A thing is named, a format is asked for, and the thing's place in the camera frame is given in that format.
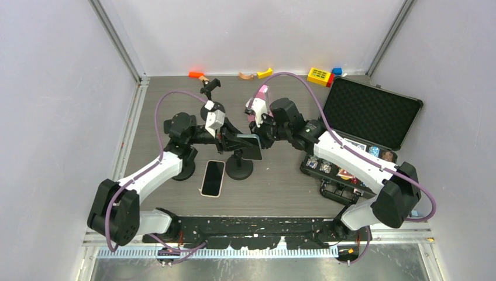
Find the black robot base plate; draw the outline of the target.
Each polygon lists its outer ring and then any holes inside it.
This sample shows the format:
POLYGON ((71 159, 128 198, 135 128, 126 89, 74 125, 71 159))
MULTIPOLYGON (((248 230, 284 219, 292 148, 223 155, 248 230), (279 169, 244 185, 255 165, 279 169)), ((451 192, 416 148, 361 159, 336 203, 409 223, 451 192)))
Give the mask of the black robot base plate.
POLYGON ((204 244, 206 249, 274 249, 285 242, 287 249, 325 249, 337 242, 352 245, 367 241, 362 228, 344 237, 332 229, 328 218, 295 217, 173 217, 163 234, 145 235, 144 243, 179 242, 187 249, 204 244))

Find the smartphone with clear case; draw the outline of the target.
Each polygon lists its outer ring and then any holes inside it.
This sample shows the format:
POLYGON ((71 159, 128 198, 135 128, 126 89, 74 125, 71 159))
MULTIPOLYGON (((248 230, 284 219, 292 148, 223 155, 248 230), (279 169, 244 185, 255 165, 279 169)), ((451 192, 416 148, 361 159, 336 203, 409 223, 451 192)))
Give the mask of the smartphone with clear case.
POLYGON ((243 160, 262 160, 260 138, 256 134, 238 134, 237 137, 244 141, 242 151, 243 160))

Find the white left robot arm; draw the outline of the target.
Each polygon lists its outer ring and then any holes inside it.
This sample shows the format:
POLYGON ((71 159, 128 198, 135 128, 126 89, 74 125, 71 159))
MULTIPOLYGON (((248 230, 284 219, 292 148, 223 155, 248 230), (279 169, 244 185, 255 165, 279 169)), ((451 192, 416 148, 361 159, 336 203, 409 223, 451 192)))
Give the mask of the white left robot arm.
POLYGON ((195 144, 215 145, 218 152, 233 152, 232 165, 248 165, 253 171, 253 160, 261 159, 261 143, 255 134, 242 134, 222 111, 210 112, 206 123, 197 124, 194 115, 185 112, 164 121, 168 144, 158 157, 140 170, 117 181, 103 180, 90 209, 87 225, 103 235, 108 246, 127 245, 137 235, 158 235, 165 242, 178 238, 180 228, 174 214, 158 208, 142 211, 141 203, 167 180, 186 180, 195 171, 195 144))

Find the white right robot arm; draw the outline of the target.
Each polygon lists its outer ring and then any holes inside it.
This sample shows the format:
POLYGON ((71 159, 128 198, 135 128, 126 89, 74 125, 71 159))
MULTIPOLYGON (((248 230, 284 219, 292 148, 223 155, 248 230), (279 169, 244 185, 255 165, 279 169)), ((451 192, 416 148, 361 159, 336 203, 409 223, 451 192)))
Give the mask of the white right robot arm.
POLYGON ((405 221, 412 221, 410 213, 421 199, 422 187, 418 183, 416 168, 408 162, 398 166, 359 150, 341 138, 334 130, 326 128, 319 133, 317 125, 305 124, 299 137, 291 131, 295 148, 311 152, 320 159, 337 164, 363 180, 376 196, 361 203, 345 207, 332 221, 335 235, 349 240, 357 230, 382 223, 390 228, 400 228, 405 221))

